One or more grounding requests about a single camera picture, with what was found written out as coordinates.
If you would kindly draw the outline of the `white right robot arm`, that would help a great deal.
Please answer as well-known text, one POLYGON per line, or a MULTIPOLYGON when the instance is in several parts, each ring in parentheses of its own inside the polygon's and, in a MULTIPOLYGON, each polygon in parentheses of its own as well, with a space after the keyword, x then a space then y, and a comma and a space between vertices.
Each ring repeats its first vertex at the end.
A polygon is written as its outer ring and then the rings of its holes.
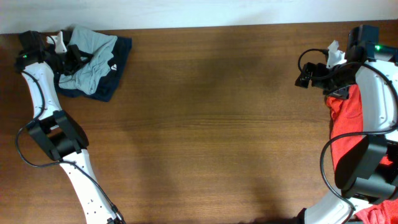
POLYGON ((333 41, 321 52, 326 63, 300 65, 296 86, 321 88, 325 96, 349 100, 361 94, 363 130, 332 137, 320 155, 320 172, 329 192, 304 208, 297 223, 353 223, 359 212, 397 199, 397 49, 379 43, 379 28, 360 25, 348 36, 347 49, 333 41), (349 137, 360 140, 338 160, 335 183, 325 175, 326 150, 349 137))

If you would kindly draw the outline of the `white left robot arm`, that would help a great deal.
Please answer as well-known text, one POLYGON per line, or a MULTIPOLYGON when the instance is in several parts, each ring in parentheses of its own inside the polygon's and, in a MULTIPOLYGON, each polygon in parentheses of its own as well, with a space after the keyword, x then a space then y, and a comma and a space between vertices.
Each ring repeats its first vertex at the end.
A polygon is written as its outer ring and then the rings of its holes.
POLYGON ((37 31, 19 34, 22 51, 15 67, 28 84, 34 115, 20 132, 29 136, 70 179, 87 223, 124 223, 117 206, 101 188, 91 167, 88 138, 83 128, 60 106, 54 76, 71 75, 93 55, 71 45, 70 34, 49 36, 37 31))

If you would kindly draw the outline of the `light teal t-shirt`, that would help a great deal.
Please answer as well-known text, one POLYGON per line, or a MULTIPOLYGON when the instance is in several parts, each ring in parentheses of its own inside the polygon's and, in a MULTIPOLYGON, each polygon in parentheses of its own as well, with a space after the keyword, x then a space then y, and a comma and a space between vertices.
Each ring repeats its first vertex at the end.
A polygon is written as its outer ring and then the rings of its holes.
POLYGON ((92 55, 92 58, 71 78, 61 75, 58 86, 66 90, 80 90, 87 95, 94 94, 100 78, 111 71, 108 62, 114 57, 112 51, 117 39, 115 35, 105 35, 76 26, 68 46, 76 45, 79 51, 92 55))

